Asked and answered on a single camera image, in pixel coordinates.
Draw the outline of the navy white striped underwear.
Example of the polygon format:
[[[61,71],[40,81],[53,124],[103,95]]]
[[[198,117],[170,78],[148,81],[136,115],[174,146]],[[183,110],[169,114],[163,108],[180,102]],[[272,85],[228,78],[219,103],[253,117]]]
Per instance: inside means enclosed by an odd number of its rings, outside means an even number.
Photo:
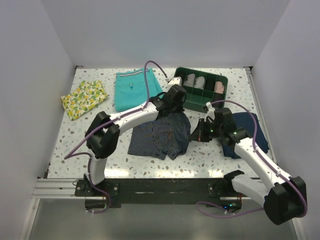
[[[128,154],[175,160],[184,155],[189,146],[191,123],[183,112],[145,122],[133,128]]]

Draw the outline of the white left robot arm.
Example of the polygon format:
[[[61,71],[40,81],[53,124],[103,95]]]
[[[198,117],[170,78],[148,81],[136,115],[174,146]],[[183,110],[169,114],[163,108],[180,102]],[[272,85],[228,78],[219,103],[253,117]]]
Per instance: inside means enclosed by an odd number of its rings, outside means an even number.
[[[175,84],[167,92],[151,97],[142,105],[129,110],[108,115],[99,112],[87,132],[86,146],[93,155],[88,163],[86,191],[99,196],[104,190],[107,159],[117,148],[119,136],[141,124],[167,117],[184,110],[187,91]]]

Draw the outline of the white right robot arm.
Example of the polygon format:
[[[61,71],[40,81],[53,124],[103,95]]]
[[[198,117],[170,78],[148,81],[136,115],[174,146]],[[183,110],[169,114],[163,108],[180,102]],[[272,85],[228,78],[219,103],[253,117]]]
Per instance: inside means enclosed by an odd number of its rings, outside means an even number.
[[[250,197],[263,207],[275,225],[304,217],[308,211],[305,181],[277,166],[256,143],[256,133],[255,128],[248,130],[239,125],[229,108],[212,108],[199,119],[189,140],[203,143],[219,140],[223,147],[243,159],[261,181],[235,170],[215,183],[214,190],[223,191],[230,197],[237,193]]]

